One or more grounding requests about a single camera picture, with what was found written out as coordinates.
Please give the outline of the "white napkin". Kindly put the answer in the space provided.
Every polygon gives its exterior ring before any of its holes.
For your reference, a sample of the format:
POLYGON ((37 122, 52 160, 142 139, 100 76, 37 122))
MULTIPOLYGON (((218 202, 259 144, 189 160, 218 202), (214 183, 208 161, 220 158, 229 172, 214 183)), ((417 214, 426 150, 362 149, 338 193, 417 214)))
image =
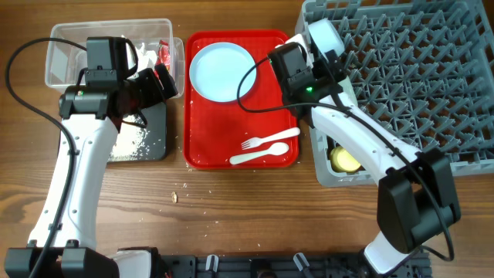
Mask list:
MULTIPOLYGON (((146 68, 154 68, 155 63, 157 62, 158 42, 151 42, 142 39, 131 40, 131 42, 134 45, 138 58, 137 72, 146 68)), ((128 44, 126 44, 126 51, 127 65, 129 69, 131 69, 136 65, 136 63, 134 61, 133 52, 128 44)))

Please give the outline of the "red snack wrapper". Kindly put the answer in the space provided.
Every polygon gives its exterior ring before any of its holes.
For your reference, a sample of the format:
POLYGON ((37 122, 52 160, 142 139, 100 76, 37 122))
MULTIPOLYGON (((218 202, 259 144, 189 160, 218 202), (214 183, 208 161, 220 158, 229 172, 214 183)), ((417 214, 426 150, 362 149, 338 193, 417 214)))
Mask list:
POLYGON ((155 66, 158 65, 165 65, 167 71, 170 71, 170 65, 171 65, 170 46, 169 43, 165 42, 164 40, 161 40, 158 44, 157 61, 155 63, 155 66))

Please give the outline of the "light blue bowl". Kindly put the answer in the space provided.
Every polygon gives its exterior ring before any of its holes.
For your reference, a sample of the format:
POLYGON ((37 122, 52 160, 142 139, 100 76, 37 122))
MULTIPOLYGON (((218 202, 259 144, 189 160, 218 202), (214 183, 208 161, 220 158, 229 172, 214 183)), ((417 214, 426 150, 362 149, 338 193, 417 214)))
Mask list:
POLYGON ((321 19, 313 22, 308 25, 308 29, 313 42, 322 54, 334 50, 340 57, 344 53, 343 40, 330 20, 321 19))

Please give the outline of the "light blue plate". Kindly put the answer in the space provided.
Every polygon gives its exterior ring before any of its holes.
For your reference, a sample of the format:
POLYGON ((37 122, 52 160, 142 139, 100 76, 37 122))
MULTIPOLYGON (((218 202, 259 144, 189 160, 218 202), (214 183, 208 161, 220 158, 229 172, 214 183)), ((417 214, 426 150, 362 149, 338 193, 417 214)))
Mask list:
POLYGON ((256 68, 251 54, 231 42, 216 42, 201 49, 192 59, 189 80, 195 91, 216 103, 228 103, 243 97, 253 87, 256 68))

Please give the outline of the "yellow plastic cup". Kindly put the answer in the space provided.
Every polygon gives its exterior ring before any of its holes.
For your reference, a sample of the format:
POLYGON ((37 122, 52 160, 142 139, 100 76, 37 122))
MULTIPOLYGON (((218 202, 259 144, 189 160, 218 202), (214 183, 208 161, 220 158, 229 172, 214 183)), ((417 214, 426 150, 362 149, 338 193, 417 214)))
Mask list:
POLYGON ((330 152, 330 163, 336 172, 354 173, 361 168, 361 163, 341 146, 335 147, 330 152))

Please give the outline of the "white plastic spoon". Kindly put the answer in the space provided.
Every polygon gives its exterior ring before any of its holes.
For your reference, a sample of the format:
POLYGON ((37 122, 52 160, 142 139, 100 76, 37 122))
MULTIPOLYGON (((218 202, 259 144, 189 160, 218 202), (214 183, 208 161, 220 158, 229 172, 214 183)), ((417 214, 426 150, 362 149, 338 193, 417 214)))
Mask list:
POLYGON ((281 155, 285 154, 289 150, 289 145, 283 142, 277 142, 272 144, 269 148, 263 151, 256 151, 246 154, 239 154, 236 156, 232 156, 229 158, 230 164, 237 165, 247 161, 254 160, 256 158, 260 158, 266 155, 281 155))

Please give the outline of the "white plastic fork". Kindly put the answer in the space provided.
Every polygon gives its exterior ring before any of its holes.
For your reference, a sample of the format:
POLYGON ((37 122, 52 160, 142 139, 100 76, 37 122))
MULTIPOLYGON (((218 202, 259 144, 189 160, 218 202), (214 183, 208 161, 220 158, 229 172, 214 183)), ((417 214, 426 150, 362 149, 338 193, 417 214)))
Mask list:
POLYGON ((296 137, 300 134, 300 129, 298 127, 292 127, 290 129, 280 131, 279 133, 269 135, 268 137, 252 137, 248 139, 247 141, 242 142, 241 147, 242 150, 247 150, 255 147, 259 147, 260 145, 267 143, 267 142, 272 142, 272 141, 278 141, 282 139, 287 139, 291 137, 296 137))

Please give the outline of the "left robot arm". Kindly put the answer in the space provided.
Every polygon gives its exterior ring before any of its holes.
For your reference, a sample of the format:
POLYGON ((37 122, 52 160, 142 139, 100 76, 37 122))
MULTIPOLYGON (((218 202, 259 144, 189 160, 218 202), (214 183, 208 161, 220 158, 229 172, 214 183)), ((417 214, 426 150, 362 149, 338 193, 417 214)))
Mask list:
POLYGON ((103 176, 127 116, 177 94, 164 65, 139 69, 124 37, 90 37, 87 65, 59 98, 59 151, 42 214, 24 248, 5 257, 10 277, 167 277, 155 247, 96 251, 96 211, 103 176))

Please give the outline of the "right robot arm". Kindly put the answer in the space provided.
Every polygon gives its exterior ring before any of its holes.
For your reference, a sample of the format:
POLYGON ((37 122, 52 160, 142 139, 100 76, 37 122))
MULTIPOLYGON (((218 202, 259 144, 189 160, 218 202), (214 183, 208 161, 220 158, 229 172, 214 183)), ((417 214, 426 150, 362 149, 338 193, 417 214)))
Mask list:
POLYGON ((267 54, 282 91, 282 107, 344 147, 378 186, 380 232, 363 250, 360 276, 386 277, 442 234, 455 258, 448 230, 461 218, 450 162, 437 148, 421 151, 367 116, 341 86, 346 74, 335 50, 310 60, 306 47, 288 42, 267 54))

